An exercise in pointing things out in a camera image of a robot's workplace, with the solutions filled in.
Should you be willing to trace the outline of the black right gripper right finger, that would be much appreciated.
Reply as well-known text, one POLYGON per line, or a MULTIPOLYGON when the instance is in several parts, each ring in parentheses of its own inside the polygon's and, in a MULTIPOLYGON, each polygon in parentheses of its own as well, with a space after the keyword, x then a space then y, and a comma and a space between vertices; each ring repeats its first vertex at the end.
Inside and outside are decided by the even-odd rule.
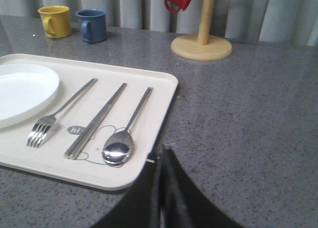
POLYGON ((165 228, 240 228, 196 187, 175 153, 160 146, 161 207, 165 228))

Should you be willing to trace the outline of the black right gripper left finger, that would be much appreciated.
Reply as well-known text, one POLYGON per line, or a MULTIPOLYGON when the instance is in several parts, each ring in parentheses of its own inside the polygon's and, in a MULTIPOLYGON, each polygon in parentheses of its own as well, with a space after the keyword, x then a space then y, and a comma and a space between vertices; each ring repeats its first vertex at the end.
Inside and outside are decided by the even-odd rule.
POLYGON ((152 150, 144 167, 119 203, 94 228, 159 228, 160 227, 161 159, 152 150))

